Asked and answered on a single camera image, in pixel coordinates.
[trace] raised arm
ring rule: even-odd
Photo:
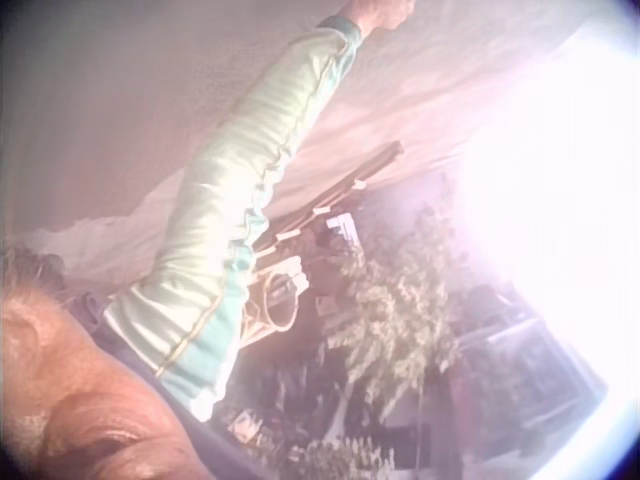
[[[364,36],[395,28],[413,0],[352,0],[290,44],[187,168],[151,273],[107,322],[196,417],[209,418],[236,358],[262,209],[351,67]]]

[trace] person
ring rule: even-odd
[[[258,475],[234,474],[237,459],[221,468],[224,442],[212,450],[201,422],[236,359],[262,209],[362,41],[414,3],[350,0],[291,43],[188,166],[151,272],[112,300],[61,305],[7,257],[3,445],[21,468],[54,479]]]

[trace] hand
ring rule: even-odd
[[[350,0],[340,15],[355,23],[366,38],[376,28],[396,29],[415,6],[416,0]]]

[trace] bright light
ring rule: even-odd
[[[468,150],[461,200],[503,277],[616,390],[640,381],[637,59],[567,46]]]

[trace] light green jacket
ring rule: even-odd
[[[237,356],[262,209],[360,43],[331,17],[289,45],[187,168],[151,273],[107,307],[110,327],[201,421]]]

